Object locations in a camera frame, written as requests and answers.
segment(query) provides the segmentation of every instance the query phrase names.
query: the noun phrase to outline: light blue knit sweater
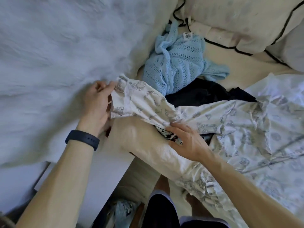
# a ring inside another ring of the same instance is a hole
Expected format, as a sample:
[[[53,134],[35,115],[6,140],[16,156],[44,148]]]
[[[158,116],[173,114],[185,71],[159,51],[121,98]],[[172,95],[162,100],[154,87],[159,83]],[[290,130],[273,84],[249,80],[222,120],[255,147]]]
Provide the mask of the light blue knit sweater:
[[[229,75],[228,66],[203,58],[203,38],[193,35],[191,40],[184,41],[177,29],[178,23],[174,21],[167,25],[164,36],[156,38],[155,51],[145,64],[143,81],[165,96],[179,91],[200,75],[210,81]]]

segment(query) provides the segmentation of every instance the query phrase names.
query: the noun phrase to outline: clothing label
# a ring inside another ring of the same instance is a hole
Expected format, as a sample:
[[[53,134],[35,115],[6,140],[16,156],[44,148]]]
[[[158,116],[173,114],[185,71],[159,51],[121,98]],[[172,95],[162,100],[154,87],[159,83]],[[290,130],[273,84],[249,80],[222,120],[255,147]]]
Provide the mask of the clothing label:
[[[183,36],[184,36],[184,41],[190,41],[193,37],[193,33],[190,32],[190,33],[183,33]]]

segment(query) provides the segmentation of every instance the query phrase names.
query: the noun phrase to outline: right hand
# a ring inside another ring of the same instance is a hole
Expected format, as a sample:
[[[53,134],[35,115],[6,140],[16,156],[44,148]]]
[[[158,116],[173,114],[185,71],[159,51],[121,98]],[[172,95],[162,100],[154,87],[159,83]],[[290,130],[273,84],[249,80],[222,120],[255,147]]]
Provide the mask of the right hand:
[[[169,141],[169,145],[184,158],[201,162],[202,156],[206,152],[211,152],[209,146],[199,133],[192,130],[189,126],[171,123],[171,126],[167,127],[166,130],[175,133],[183,141],[183,145],[178,145],[174,141]]]

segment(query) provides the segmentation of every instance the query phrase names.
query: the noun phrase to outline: black garment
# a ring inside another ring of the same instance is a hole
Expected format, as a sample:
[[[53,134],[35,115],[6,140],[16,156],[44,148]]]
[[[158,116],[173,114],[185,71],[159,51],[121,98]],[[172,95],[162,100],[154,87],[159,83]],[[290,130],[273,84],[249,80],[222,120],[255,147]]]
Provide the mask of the black garment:
[[[229,92],[220,84],[214,81],[207,81],[196,78],[186,87],[174,94],[166,95],[166,99],[174,107],[183,106],[200,106],[222,100],[243,100],[255,102],[255,97],[246,91],[235,88]]]

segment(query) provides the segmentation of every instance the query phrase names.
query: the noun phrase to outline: left hand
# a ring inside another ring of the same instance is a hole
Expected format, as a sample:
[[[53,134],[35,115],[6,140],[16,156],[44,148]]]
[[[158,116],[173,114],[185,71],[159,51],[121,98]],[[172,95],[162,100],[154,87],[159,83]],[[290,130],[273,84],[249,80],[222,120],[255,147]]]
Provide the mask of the left hand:
[[[110,94],[114,90],[116,82],[108,85],[104,81],[96,81],[86,92],[84,98],[84,113],[77,130],[87,132],[98,137],[102,127],[106,123],[111,104]]]

